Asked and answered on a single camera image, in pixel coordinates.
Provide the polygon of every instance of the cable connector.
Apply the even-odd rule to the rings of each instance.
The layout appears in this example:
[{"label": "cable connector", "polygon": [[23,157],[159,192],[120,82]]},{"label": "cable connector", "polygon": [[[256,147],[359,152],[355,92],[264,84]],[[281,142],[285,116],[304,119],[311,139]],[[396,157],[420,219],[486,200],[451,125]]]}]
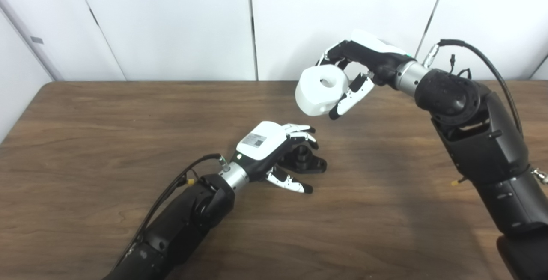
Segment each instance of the cable connector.
[{"label": "cable connector", "polygon": [[450,74],[453,73],[453,70],[455,68],[455,54],[451,54],[451,58],[449,59],[449,63],[451,64],[451,71],[449,71]]},{"label": "cable connector", "polygon": [[221,165],[221,167],[223,167],[223,172],[230,171],[229,163],[226,162],[225,157],[223,156],[219,157],[219,164]]},{"label": "cable connector", "polygon": [[541,184],[548,185],[548,175],[546,174],[546,172],[541,171],[537,167],[535,169],[531,169],[531,173],[534,177],[536,177],[536,179],[540,181]]},{"label": "cable connector", "polygon": [[438,44],[435,44],[431,49],[430,52],[428,52],[428,55],[423,61],[423,66],[426,68],[430,68],[432,63],[434,62],[434,58],[436,58],[436,54],[438,54],[438,51],[440,50],[440,46]]}]

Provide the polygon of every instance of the qr code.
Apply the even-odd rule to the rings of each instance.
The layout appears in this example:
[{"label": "qr code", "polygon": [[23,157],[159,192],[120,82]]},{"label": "qr code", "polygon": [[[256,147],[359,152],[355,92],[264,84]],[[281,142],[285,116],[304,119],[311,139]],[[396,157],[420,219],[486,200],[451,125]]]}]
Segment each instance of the qr code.
[{"label": "qr code", "polygon": [[253,147],[260,147],[264,141],[266,140],[266,137],[258,134],[249,134],[247,137],[245,137],[243,140],[241,140],[241,143],[253,146]]}]

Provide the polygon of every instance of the black plastic part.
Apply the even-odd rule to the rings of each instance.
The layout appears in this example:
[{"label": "black plastic part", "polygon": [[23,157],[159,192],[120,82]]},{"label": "black plastic part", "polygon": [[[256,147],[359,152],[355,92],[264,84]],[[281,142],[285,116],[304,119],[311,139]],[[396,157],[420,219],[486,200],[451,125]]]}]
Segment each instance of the black plastic part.
[{"label": "black plastic part", "polygon": [[327,162],[313,155],[306,145],[299,145],[292,152],[286,153],[278,165],[299,174],[323,173],[327,169]]},{"label": "black plastic part", "polygon": [[477,116],[480,94],[477,83],[433,69],[417,85],[415,103],[438,122],[460,126]]},{"label": "black plastic part", "polygon": [[504,235],[515,236],[543,226],[548,228],[548,199],[529,170],[476,189]]},{"label": "black plastic part", "polygon": [[358,44],[358,42],[349,40],[345,40],[331,48],[327,52],[327,58],[329,58],[329,61],[322,61],[321,65],[334,64],[345,58],[365,65],[369,71],[375,74],[372,78],[375,85],[383,86],[387,84],[392,89],[396,89],[395,77],[398,74],[398,67],[407,62],[416,61],[414,58],[403,54],[377,52]]},{"label": "black plastic part", "polygon": [[519,237],[501,236],[497,248],[514,279],[548,279],[548,228]]},{"label": "black plastic part", "polygon": [[509,180],[529,167],[527,146],[497,94],[489,92],[481,102],[474,117],[485,121],[479,126],[448,127],[432,119],[456,169],[476,187]]},{"label": "black plastic part", "polygon": [[293,146],[293,142],[291,140],[286,140],[261,161],[257,161],[239,153],[239,151],[235,151],[230,162],[238,163],[238,165],[244,169],[249,176],[249,182],[263,181],[266,179],[266,173],[274,167],[282,155],[291,150],[291,146]]},{"label": "black plastic part", "polygon": [[162,280],[172,268],[173,265],[168,264],[166,258],[156,249],[140,243],[103,280]]},{"label": "black plastic part", "polygon": [[[346,99],[345,93],[341,96],[341,99],[339,99],[339,102],[341,102],[343,99]],[[337,118],[341,117],[339,113],[337,112],[337,110],[339,109],[339,102],[337,102],[337,104],[335,104],[335,106],[331,108],[331,110],[329,110],[328,116],[331,120],[336,120]]]},{"label": "black plastic part", "polygon": [[166,206],[146,228],[143,241],[104,279],[164,279],[232,210],[234,198],[221,176],[202,176]]}]

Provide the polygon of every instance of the wooden table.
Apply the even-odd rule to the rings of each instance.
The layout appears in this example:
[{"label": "wooden table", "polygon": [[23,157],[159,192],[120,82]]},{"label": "wooden table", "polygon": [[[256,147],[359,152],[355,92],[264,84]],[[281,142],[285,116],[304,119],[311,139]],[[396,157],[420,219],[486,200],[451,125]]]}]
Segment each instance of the wooden table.
[{"label": "wooden table", "polygon": [[[511,278],[478,194],[450,186],[460,176],[427,112],[376,87],[333,122],[302,114],[295,85],[46,85],[0,146],[0,279],[102,278],[182,168],[231,156],[262,120],[317,128],[327,172],[299,176],[311,195],[250,184],[171,279]],[[546,169],[548,82],[509,86]]]}]

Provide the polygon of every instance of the white wall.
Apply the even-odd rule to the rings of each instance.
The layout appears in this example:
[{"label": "white wall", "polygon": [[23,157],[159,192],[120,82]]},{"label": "white wall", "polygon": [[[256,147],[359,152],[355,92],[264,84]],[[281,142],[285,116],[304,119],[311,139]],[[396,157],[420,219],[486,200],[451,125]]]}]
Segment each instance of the white wall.
[{"label": "white wall", "polygon": [[254,80],[249,0],[88,0],[129,80]]},{"label": "white wall", "polygon": [[51,79],[0,10],[0,142]]},{"label": "white wall", "polygon": [[548,60],[545,60],[544,63],[539,67],[535,72],[533,80],[548,80]]},{"label": "white wall", "polygon": [[[441,38],[479,48],[505,79],[527,79],[548,54],[547,0],[440,0],[419,58]],[[494,79],[483,62],[464,48],[440,50],[433,67],[471,68],[473,79]]]},{"label": "white wall", "polygon": [[[435,1],[253,0],[259,79],[299,79],[355,28],[415,54]],[[348,70],[357,75],[357,67]]]},{"label": "white wall", "polygon": [[59,80],[125,80],[85,0],[0,0]]}]

